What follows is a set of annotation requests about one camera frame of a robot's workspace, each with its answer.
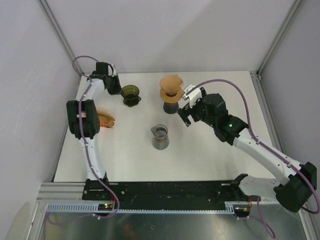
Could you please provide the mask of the green glass cone dripper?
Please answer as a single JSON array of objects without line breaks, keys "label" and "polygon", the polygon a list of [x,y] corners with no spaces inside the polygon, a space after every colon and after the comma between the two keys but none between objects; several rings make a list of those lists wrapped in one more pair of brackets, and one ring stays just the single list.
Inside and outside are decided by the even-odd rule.
[{"label": "green glass cone dripper", "polygon": [[139,96],[140,90],[135,85],[129,84],[124,86],[120,93],[123,97],[123,103],[128,107],[134,107],[141,101],[141,97]]}]

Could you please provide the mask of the wooden ring dripper holder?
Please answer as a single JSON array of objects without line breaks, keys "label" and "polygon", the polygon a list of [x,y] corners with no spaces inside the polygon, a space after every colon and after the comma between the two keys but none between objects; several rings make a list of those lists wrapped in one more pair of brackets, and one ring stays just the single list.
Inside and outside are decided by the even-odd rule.
[{"label": "wooden ring dripper holder", "polygon": [[180,88],[174,96],[169,96],[167,95],[167,92],[164,91],[162,88],[160,89],[160,98],[166,102],[166,103],[169,103],[169,104],[173,104],[173,103],[177,103],[181,98],[182,98],[182,95],[184,94],[184,91],[182,88]]}]

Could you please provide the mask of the pink transparent cone dripper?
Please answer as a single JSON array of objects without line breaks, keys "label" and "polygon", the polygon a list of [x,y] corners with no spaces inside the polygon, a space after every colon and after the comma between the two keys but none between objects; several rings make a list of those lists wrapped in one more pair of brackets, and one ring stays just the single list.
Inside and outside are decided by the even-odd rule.
[{"label": "pink transparent cone dripper", "polygon": [[174,96],[183,87],[182,80],[165,80],[160,82],[160,87],[167,92],[168,96]]}]

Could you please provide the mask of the dark glass jar wooden band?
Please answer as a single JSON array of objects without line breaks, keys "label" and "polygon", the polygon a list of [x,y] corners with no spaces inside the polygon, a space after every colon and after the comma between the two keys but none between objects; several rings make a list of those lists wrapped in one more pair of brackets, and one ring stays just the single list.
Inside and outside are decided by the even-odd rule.
[{"label": "dark glass jar wooden band", "polygon": [[150,130],[153,134],[153,139],[151,141],[152,146],[157,150],[166,149],[170,144],[168,138],[168,128],[163,124],[157,124]]}]

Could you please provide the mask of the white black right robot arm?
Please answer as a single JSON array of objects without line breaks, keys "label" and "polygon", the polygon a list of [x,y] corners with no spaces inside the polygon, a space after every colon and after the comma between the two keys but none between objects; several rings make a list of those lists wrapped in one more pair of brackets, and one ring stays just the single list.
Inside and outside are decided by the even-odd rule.
[{"label": "white black right robot arm", "polygon": [[203,87],[189,84],[182,98],[189,102],[177,113],[186,126],[191,125],[189,117],[194,122],[204,122],[221,142],[247,153],[274,176],[271,179],[240,174],[230,188],[235,200],[260,196],[276,200],[294,213],[303,208],[317,189],[317,168],[312,163],[300,163],[258,139],[246,122],[229,114],[220,94],[208,94]]}]

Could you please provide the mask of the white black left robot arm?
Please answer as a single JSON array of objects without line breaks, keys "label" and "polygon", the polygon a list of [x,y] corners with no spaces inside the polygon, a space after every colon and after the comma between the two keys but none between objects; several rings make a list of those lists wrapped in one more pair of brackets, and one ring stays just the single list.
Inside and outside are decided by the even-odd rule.
[{"label": "white black left robot arm", "polygon": [[85,158],[87,179],[107,181],[107,172],[103,167],[98,133],[101,124],[95,99],[104,91],[110,95],[119,95],[121,85],[113,63],[98,61],[95,70],[86,77],[86,88],[79,99],[66,103],[70,132],[78,139]]}]

